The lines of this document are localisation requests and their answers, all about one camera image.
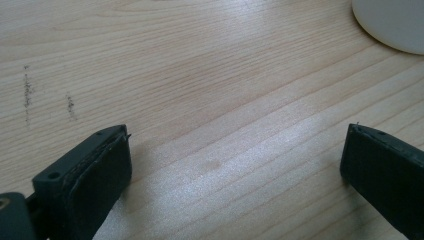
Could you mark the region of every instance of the dark stain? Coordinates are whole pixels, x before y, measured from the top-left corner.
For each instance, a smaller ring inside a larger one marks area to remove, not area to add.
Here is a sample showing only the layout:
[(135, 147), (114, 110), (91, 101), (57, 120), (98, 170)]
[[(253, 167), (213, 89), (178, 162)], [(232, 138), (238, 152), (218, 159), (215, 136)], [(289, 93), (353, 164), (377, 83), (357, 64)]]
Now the dark stain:
[(72, 97), (69, 93), (66, 95), (66, 100), (68, 102), (68, 113), (69, 113), (69, 116), (71, 117), (71, 120), (73, 120), (73, 121), (78, 120), (77, 116), (75, 115), (75, 111), (74, 111), (75, 104), (74, 104), (74, 101), (72, 100)]
[(24, 106), (25, 106), (25, 122), (29, 126), (29, 107), (32, 104), (31, 95), (34, 93), (34, 88), (31, 85), (30, 78), (27, 73), (24, 75)]

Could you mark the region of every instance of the clamp jaw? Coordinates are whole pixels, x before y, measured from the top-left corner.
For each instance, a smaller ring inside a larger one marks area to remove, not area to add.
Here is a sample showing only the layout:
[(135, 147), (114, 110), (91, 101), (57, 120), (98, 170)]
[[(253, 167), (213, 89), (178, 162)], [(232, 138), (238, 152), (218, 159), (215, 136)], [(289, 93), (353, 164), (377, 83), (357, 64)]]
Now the clamp jaw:
[(37, 174), (27, 199), (0, 194), (0, 239), (92, 239), (131, 180), (129, 137), (103, 129)]
[(423, 151), (350, 124), (340, 172), (393, 227), (409, 239), (424, 239)]

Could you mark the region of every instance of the light wooden surface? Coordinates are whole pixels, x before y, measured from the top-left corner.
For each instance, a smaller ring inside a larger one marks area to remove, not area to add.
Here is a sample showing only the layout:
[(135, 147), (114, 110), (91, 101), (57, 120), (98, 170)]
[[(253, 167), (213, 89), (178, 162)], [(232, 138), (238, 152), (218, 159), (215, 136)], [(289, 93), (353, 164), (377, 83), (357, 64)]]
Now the light wooden surface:
[(351, 122), (423, 149), (423, 93), (348, 0), (1, 1), (0, 191), (125, 123), (95, 239), (404, 239), (338, 167)]

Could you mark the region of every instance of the black plastic part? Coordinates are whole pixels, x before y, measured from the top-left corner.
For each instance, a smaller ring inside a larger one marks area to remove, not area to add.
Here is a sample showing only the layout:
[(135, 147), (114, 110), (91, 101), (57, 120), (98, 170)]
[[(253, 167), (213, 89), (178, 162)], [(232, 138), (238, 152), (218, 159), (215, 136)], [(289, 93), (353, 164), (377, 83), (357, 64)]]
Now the black plastic part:
[(424, 152), (350, 124), (340, 172), (393, 227), (409, 239), (424, 239)]
[(34, 177), (51, 240), (93, 238), (130, 182), (128, 138), (125, 125), (99, 131)]
[(0, 194), (0, 239), (37, 240), (31, 217), (20, 193)]

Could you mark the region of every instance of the screw hole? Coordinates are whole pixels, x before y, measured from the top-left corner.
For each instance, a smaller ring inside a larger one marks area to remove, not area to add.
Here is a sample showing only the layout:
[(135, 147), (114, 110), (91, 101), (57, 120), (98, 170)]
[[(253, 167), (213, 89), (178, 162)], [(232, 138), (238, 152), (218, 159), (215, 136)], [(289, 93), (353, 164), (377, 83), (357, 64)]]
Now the screw hole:
[(8, 198), (0, 198), (0, 210), (9, 205), (10, 200)]
[(49, 179), (56, 179), (56, 178), (58, 178), (60, 176), (60, 173), (58, 173), (58, 172), (53, 172), (53, 173), (50, 173), (47, 177), (49, 178)]

